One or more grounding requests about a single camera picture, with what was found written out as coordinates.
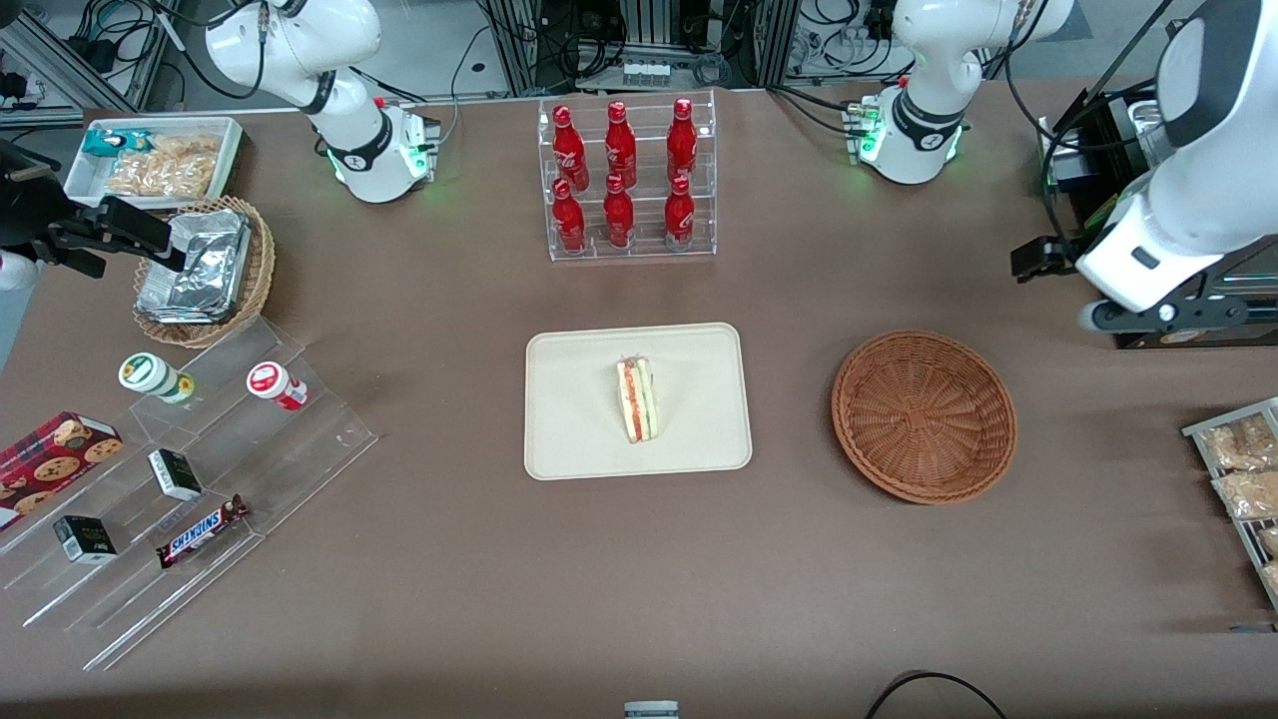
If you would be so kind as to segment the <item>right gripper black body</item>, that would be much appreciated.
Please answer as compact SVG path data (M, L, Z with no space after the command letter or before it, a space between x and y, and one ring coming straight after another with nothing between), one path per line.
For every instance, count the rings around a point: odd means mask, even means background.
M1 246L46 266L102 278L105 261L88 252L100 240L100 209L69 201L58 163L1 140Z

